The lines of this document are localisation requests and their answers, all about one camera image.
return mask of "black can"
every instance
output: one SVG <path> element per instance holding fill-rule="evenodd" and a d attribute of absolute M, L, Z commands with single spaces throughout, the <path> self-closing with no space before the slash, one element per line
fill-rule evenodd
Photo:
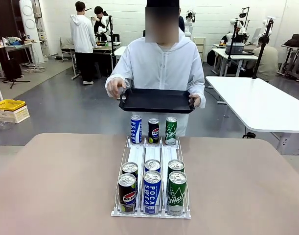
<path fill-rule="evenodd" d="M 120 209 L 122 213 L 130 214 L 136 208 L 136 178 L 132 174 L 122 174 L 118 180 Z"/>
<path fill-rule="evenodd" d="M 149 119 L 148 121 L 148 139 L 149 143 L 159 142 L 159 120 L 156 118 Z"/>
<path fill-rule="evenodd" d="M 132 174 L 136 178 L 136 194 L 138 193 L 138 165 L 136 163 L 125 163 L 122 165 L 122 174 Z"/>

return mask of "hand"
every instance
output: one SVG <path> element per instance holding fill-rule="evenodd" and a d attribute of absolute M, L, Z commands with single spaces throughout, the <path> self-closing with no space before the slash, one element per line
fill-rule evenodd
<path fill-rule="evenodd" d="M 118 99 L 120 97 L 119 88 L 122 87 L 126 89 L 125 81 L 120 77 L 115 77 L 107 84 L 108 92 L 115 98 Z"/>
<path fill-rule="evenodd" d="M 198 94 L 190 94 L 189 97 L 194 99 L 194 107 L 195 108 L 200 106 L 202 100 L 200 99 L 200 96 Z"/>

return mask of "white storage box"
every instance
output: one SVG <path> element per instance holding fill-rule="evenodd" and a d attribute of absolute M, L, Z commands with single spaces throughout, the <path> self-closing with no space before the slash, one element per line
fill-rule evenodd
<path fill-rule="evenodd" d="M 0 110 L 0 121 L 13 122 L 15 124 L 24 121 L 29 118 L 30 114 L 28 112 L 27 106 L 17 109 L 16 111 L 3 111 Z"/>

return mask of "blue and white can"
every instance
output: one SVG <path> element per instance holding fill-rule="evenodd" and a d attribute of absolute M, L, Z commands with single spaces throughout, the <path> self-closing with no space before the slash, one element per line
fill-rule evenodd
<path fill-rule="evenodd" d="M 141 116 L 131 116 L 131 140 L 132 143 L 141 143 Z"/>
<path fill-rule="evenodd" d="M 160 173 L 161 171 L 161 164 L 159 161 L 151 159 L 145 162 L 145 172 L 150 170 L 155 170 Z"/>
<path fill-rule="evenodd" d="M 144 213 L 158 214 L 160 209 L 161 175 L 149 170 L 144 174 Z"/>

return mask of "can display rack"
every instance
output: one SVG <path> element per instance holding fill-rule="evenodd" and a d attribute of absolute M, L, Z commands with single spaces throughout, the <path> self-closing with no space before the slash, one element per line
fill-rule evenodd
<path fill-rule="evenodd" d="M 160 193 L 160 205 L 159 213 L 155 215 L 148 215 L 144 213 L 144 164 L 147 160 L 155 159 L 161 163 L 161 193 Z M 127 137 L 123 156 L 121 160 L 121 166 L 119 169 L 119 176 L 122 174 L 122 165 L 126 162 L 134 162 L 138 165 L 138 194 L 136 199 L 136 208 L 134 213 L 125 214 L 121 212 L 119 201 L 118 183 L 115 190 L 115 204 L 114 210 L 111 212 L 111 216 L 122 217 L 146 217 L 146 218 L 173 218 L 173 219 L 190 219 L 190 204 L 189 204 L 189 189 L 188 183 L 186 184 L 185 197 L 183 201 L 183 213 L 179 216 L 169 215 L 167 213 L 167 173 L 168 163 L 170 160 L 180 160 L 184 162 L 180 139 L 177 138 L 175 145 L 165 145 L 160 139 L 158 144 L 148 144 L 147 139 L 143 138 L 142 143 L 133 144 L 130 137 Z"/>

